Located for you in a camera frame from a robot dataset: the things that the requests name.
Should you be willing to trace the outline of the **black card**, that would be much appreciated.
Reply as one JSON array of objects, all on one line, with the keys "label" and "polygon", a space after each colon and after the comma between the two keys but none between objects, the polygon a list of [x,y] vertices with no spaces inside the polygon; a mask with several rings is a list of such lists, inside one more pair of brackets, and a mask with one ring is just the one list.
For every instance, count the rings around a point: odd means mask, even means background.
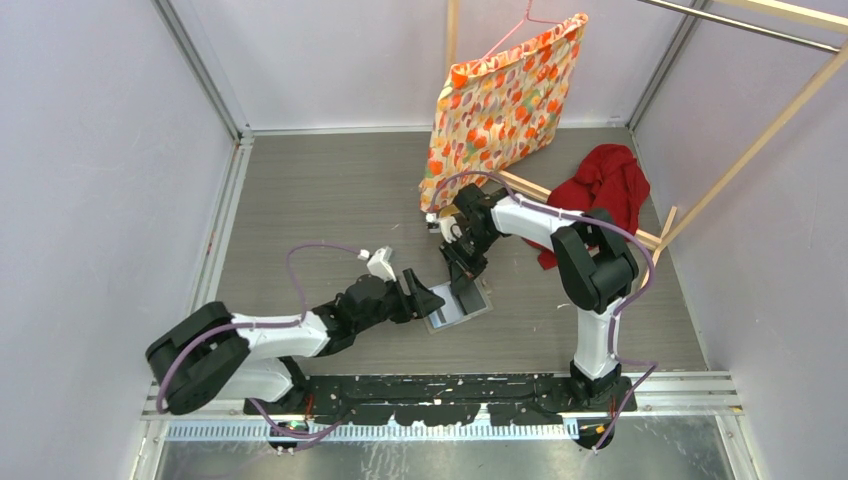
[{"label": "black card", "polygon": [[466,315],[479,315],[491,310],[491,302],[480,279],[467,287],[458,299]]}]

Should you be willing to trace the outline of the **white magnetic stripe card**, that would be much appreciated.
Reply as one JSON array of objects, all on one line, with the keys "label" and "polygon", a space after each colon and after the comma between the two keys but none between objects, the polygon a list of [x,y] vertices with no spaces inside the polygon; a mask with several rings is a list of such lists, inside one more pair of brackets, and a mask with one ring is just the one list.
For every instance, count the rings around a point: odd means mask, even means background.
[{"label": "white magnetic stripe card", "polygon": [[450,284],[438,285],[434,292],[444,300],[444,305],[430,316],[431,325],[441,329],[459,323],[466,314],[459,300],[452,294]]}]

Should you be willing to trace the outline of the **taupe leather card holder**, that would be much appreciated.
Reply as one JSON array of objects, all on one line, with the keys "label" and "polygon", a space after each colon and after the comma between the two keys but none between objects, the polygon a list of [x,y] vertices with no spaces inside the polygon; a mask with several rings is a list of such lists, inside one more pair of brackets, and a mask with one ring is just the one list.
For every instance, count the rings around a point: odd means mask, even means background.
[{"label": "taupe leather card holder", "polygon": [[493,310],[493,304],[481,279],[476,279],[471,286],[459,294],[454,294],[450,290],[449,282],[436,285],[432,290],[445,301],[445,305],[425,319],[425,325],[431,334],[444,331]]}]

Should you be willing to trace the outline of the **tan oval tray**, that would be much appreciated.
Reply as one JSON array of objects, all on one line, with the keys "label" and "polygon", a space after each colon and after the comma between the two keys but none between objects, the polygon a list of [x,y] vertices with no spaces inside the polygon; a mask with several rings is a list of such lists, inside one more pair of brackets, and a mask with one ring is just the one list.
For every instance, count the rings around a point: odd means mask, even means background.
[{"label": "tan oval tray", "polygon": [[455,205],[448,205],[436,213],[436,222],[440,227],[449,228],[456,224],[461,212]]}]

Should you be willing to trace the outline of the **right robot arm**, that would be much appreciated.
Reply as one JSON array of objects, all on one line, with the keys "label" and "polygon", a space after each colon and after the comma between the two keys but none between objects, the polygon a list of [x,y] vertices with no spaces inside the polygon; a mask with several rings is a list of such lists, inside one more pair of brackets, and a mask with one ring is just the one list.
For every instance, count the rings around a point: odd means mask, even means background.
[{"label": "right robot arm", "polygon": [[502,237],[518,236],[553,254],[563,290],[578,310],[571,397],[584,410],[598,409],[621,376],[611,327],[639,274],[625,231],[603,209],[573,213],[506,189],[485,193],[467,185],[453,204],[457,211],[450,216],[426,216],[429,228],[443,237],[451,293],[460,296],[475,283],[488,264],[488,250]]}]

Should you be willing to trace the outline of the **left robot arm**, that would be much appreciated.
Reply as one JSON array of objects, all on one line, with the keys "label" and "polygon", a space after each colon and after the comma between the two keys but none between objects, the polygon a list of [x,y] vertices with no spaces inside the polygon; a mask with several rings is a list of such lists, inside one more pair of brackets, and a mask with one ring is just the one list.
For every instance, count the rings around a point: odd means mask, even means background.
[{"label": "left robot arm", "polygon": [[401,280],[362,275],[333,300],[296,315],[236,314],[209,302],[147,348],[159,385],[155,408],[185,415],[216,399],[254,399],[296,413],[307,389],[295,358],[334,355],[376,325],[425,319],[445,304],[411,269]]}]

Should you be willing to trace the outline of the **floral fabric bag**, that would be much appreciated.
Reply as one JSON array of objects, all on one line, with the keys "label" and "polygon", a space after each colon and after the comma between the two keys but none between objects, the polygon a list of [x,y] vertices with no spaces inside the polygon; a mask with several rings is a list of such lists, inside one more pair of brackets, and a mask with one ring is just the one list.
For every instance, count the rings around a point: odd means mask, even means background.
[{"label": "floral fabric bag", "polygon": [[451,66],[436,102],[419,208],[441,209],[468,185],[549,145],[559,127],[589,17],[577,13],[485,59]]}]

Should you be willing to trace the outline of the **red cloth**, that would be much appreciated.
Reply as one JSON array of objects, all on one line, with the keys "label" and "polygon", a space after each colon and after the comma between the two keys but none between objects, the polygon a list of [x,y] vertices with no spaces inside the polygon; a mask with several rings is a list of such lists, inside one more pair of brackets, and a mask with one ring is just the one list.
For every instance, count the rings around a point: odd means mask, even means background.
[{"label": "red cloth", "polygon": [[553,189],[546,203],[574,211],[601,208],[620,228],[635,234],[650,184],[630,148],[619,144],[595,147],[570,179]]}]

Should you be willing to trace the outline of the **metal rod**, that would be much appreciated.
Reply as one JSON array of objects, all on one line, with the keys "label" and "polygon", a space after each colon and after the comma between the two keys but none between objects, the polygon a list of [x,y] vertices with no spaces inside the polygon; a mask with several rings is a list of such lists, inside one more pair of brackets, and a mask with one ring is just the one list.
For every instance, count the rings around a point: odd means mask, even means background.
[{"label": "metal rod", "polygon": [[787,42],[793,45],[803,46],[807,48],[811,48],[817,51],[829,53],[829,54],[838,54],[840,52],[840,48],[828,45],[825,43],[817,42],[814,40],[790,35],[784,32],[779,32],[776,30],[764,28],[758,25],[750,24],[747,22],[739,21],[736,19],[732,19],[729,17],[716,15],[704,10],[687,7],[683,5],[679,5],[676,3],[672,3],[669,1],[662,0],[639,0],[641,3],[645,3],[651,6],[659,7],[665,10],[673,11],[676,13],[680,13],[686,15],[687,17],[694,17],[701,20],[706,20],[708,22],[728,26],[737,30],[742,30],[745,32],[753,33],[759,36],[768,37],[776,40],[780,40],[783,42]]}]

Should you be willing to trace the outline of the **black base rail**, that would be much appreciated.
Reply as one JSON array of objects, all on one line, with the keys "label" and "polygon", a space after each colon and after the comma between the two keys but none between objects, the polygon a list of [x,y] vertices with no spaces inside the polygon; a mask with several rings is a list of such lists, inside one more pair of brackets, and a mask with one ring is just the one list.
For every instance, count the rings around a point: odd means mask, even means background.
[{"label": "black base rail", "polygon": [[570,377],[548,373],[316,375],[260,405],[269,415],[308,414],[321,424],[466,426],[486,415],[493,426],[554,425],[568,413],[610,417],[631,386],[622,376],[591,398]]}]

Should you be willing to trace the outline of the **wooden rack frame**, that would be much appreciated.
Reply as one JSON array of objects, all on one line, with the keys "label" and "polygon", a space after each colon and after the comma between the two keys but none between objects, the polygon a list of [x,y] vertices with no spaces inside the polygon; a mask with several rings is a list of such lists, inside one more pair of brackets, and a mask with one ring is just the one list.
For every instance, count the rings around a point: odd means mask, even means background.
[{"label": "wooden rack frame", "polygon": [[659,215],[685,223],[677,255],[847,256],[847,71],[840,68],[720,191],[715,183],[831,59],[698,21],[644,112],[680,16],[636,1],[537,1],[543,19],[589,16],[554,143],[513,172],[553,188],[610,123],[633,133]]}]

